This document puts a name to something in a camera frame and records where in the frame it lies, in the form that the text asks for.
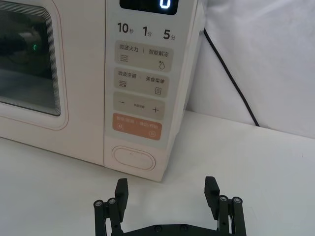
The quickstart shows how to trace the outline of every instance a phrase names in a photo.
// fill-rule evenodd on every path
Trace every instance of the icon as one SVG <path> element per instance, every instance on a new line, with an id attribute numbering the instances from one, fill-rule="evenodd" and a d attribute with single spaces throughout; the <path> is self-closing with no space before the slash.
<path id="1" fill-rule="evenodd" d="M 161 95 L 161 93 L 162 93 L 162 88 L 156 87 L 156 94 Z"/>
<path id="2" fill-rule="evenodd" d="M 127 81 L 119 80 L 119 87 L 127 87 Z"/>
<path id="3" fill-rule="evenodd" d="M 154 130 L 151 130 L 151 131 L 149 132 L 149 136 L 150 136 L 151 138 L 155 138 L 155 137 L 157 136 L 157 133 L 156 133 Z"/>
<path id="4" fill-rule="evenodd" d="M 121 124 L 121 123 L 118 123 L 118 124 L 117 124 L 117 129 L 119 129 L 119 130 L 124 130 L 124 125 Z"/>
<path id="5" fill-rule="evenodd" d="M 159 111 L 156 107 L 152 110 L 155 111 L 155 113 L 157 113 Z"/>
<path id="6" fill-rule="evenodd" d="M 120 55 L 120 61 L 128 62 L 129 61 L 129 56 L 128 55 Z"/>
<path id="7" fill-rule="evenodd" d="M 164 70 L 164 69 L 165 69 L 165 64 L 164 64 L 164 62 L 159 61 L 159 68 L 160 68 L 161 70 Z"/>

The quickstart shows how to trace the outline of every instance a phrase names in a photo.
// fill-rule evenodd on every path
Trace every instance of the power cord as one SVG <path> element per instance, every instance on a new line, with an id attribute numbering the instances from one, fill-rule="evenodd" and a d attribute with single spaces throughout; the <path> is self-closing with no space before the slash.
<path id="1" fill-rule="evenodd" d="M 258 123 L 258 121 L 257 121 L 257 119 L 256 119 L 256 117 L 255 117 L 255 115 L 254 115 L 254 113 L 253 113 L 252 110 L 251 110 L 250 105 L 248 104 L 248 102 L 247 102 L 245 96 L 243 95 L 242 91 L 241 91 L 240 88 L 238 87 L 238 85 L 237 85 L 235 79 L 233 78 L 232 74 L 230 73 L 229 69 L 227 68 L 227 66 L 226 66 L 226 64 L 225 64 L 225 62 L 224 62 L 224 60 L 223 60 L 223 58 L 221 57 L 220 53 L 218 52 L 217 48 L 216 48 L 215 45 L 213 44 L 213 42 L 212 42 L 210 36 L 208 35 L 206 29 L 204 29 L 204 34 L 205 34 L 205 36 L 206 36 L 206 38 L 207 38 L 207 40 L 208 40 L 210 46 L 212 47 L 213 51 L 214 51 L 215 54 L 217 55 L 219 61 L 221 62 L 223 68 L 225 69 L 225 71 L 226 71 L 226 73 L 227 73 L 229 79 L 231 80 L 231 82 L 233 83 L 234 87 L 236 88 L 238 94 L 240 95 L 241 99 L 243 100 L 243 102 L 244 102 L 244 104 L 245 104 L 245 106 L 246 106 L 246 108 L 247 108 L 247 110 L 248 110 L 250 116 L 252 117 L 252 119 L 253 119 L 255 125 L 256 125 L 257 127 L 260 127 L 260 125 L 259 125 L 259 123 Z"/>

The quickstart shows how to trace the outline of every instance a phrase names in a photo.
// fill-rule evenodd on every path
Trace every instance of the control panel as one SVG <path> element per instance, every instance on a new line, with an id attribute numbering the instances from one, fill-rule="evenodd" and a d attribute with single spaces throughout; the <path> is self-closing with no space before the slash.
<path id="1" fill-rule="evenodd" d="M 106 1 L 105 136 L 167 147 L 197 2 Z"/>

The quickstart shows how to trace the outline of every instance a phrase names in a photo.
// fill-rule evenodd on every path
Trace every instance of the white microwave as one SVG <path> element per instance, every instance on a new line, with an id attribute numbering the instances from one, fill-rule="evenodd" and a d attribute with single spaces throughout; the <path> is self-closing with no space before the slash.
<path id="1" fill-rule="evenodd" d="M 202 0 L 0 0 L 0 137 L 162 180 Z"/>

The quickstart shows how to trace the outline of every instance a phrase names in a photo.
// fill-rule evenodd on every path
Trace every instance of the digital display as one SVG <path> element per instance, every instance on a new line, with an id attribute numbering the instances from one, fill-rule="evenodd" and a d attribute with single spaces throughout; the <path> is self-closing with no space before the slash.
<path id="1" fill-rule="evenodd" d="M 120 0 L 125 9 L 175 15 L 179 0 Z"/>

